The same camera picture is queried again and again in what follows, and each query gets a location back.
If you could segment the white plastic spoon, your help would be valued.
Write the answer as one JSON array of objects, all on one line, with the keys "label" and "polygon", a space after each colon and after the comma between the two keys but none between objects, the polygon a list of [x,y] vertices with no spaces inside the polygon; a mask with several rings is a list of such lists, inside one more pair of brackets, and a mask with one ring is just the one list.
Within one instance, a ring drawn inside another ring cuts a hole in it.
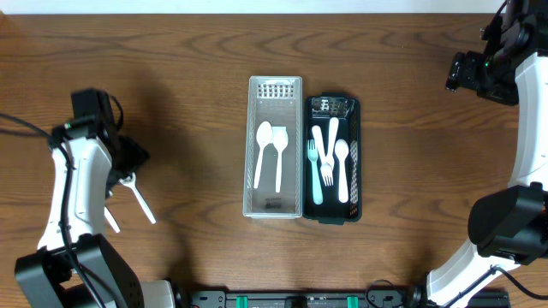
[{"label": "white plastic spoon", "polygon": [[115,233],[120,233],[121,229],[115,219],[115,217],[112,215],[108,207],[104,207],[104,216],[106,218],[106,221],[110,224],[110,227],[113,229]]},{"label": "white plastic spoon", "polygon": [[259,156],[257,159],[254,180],[253,180],[254,189],[257,189],[259,187],[264,149],[271,143],[271,138],[272,138],[272,126],[268,121],[263,121],[259,125],[256,132],[256,141],[259,146]]},{"label": "white plastic spoon", "polygon": [[156,220],[155,216],[153,215],[152,210],[150,209],[148,203],[146,202],[146,200],[142,196],[139,188],[137,187],[136,173],[131,173],[128,177],[121,178],[119,180],[119,183],[122,184],[123,186],[129,188],[134,193],[134,196],[136,197],[136,199],[137,199],[137,201],[140,205],[140,208],[143,210],[143,212],[146,215],[149,222],[151,224],[156,224],[157,220]]},{"label": "white plastic spoon", "polygon": [[280,193],[281,181],[282,181],[282,163],[283,163],[283,151],[286,149],[289,143],[289,136],[285,129],[278,129],[274,134],[273,145],[277,150],[277,170],[275,181],[275,192]]}]

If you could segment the white plastic fork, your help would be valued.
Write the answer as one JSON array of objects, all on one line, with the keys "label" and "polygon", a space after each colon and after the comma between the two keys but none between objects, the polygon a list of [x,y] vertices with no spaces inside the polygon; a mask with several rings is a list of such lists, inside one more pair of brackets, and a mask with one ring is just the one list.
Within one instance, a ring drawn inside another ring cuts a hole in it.
[{"label": "white plastic fork", "polygon": [[338,127],[339,119],[337,117],[331,117],[328,128],[328,146],[326,152],[326,160],[332,169],[334,169],[335,166],[334,147],[336,143]]},{"label": "white plastic fork", "polygon": [[315,146],[319,153],[319,159],[321,162],[320,173],[322,175],[323,182],[326,187],[331,187],[333,185],[332,167],[327,162],[327,158],[325,155],[324,139],[320,126],[312,126],[312,134]]},{"label": "white plastic fork", "polygon": [[348,195],[348,182],[346,175],[346,158],[349,154],[348,144],[344,139],[338,139],[335,143],[335,155],[339,162],[339,176],[338,176],[338,199],[341,203],[347,203],[349,200]]}]

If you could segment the pale blue plastic fork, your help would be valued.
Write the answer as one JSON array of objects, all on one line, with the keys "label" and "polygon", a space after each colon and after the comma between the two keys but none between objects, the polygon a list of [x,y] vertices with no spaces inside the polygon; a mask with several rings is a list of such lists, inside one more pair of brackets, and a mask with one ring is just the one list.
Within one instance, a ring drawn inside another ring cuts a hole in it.
[{"label": "pale blue plastic fork", "polygon": [[313,202],[316,205],[320,205],[320,204],[323,204],[324,199],[323,199],[323,193],[322,193],[321,183],[319,179],[319,167],[318,167],[319,153],[313,139],[309,139],[307,141],[307,159],[309,160],[312,168]]}]

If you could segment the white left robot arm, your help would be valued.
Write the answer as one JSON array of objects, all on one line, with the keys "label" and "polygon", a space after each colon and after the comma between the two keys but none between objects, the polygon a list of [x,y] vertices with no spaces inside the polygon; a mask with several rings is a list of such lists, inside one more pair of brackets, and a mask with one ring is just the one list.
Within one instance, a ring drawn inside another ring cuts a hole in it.
[{"label": "white left robot arm", "polygon": [[37,251],[18,258],[15,278],[33,307],[177,307],[171,281],[142,282],[104,236],[112,218],[108,130],[67,123],[52,132],[55,185]]}]

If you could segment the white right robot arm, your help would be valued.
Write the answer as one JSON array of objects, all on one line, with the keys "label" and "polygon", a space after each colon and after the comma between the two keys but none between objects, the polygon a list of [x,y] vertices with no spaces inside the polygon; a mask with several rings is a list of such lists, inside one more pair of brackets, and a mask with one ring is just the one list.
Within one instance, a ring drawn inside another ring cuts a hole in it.
[{"label": "white right robot arm", "polygon": [[481,36],[483,52],[456,53],[447,89],[519,109],[507,188],[478,199],[468,238],[408,307],[464,307],[499,275],[547,256],[547,3],[507,1]]}]

